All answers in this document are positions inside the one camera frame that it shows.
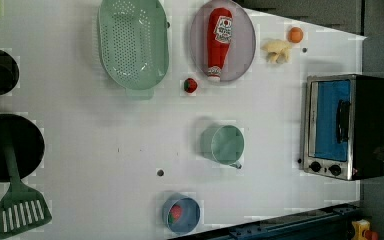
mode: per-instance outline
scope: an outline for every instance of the green spatula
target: green spatula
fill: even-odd
[[[21,182],[9,127],[3,132],[1,138],[11,185],[0,201],[0,239],[45,225],[52,219],[43,195]]]

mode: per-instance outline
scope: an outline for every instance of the toaster oven window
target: toaster oven window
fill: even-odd
[[[348,159],[350,81],[326,81],[318,82],[317,85],[314,155],[317,158],[346,162]]]

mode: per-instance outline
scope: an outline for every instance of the orange ball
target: orange ball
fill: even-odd
[[[289,42],[292,43],[299,43],[304,38],[304,33],[302,32],[301,28],[293,27],[289,31]]]

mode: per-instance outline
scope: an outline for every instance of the white table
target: white table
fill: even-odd
[[[170,238],[160,217],[170,191],[201,205],[193,233],[359,200],[358,181],[306,174],[296,161],[306,77],[360,73],[364,38],[247,10],[257,36],[253,65],[217,87],[188,51],[190,23],[205,2],[162,1],[171,23],[170,67],[149,101],[129,100],[100,64],[99,0],[1,3],[0,48],[21,74],[0,96],[0,113],[21,114],[43,131],[44,160],[24,181],[44,192],[53,215],[51,224],[14,239]],[[267,63],[260,47],[284,39],[291,25],[305,31],[291,62]],[[180,87],[188,77],[200,80],[195,97]],[[196,153],[197,136],[212,122],[243,130],[241,170]],[[8,185],[0,183],[0,199]]]

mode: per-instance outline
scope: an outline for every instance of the blue edge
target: blue edge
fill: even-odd
[[[348,142],[337,143],[336,111],[340,100],[350,101],[350,81],[319,82],[315,157],[347,161]]]

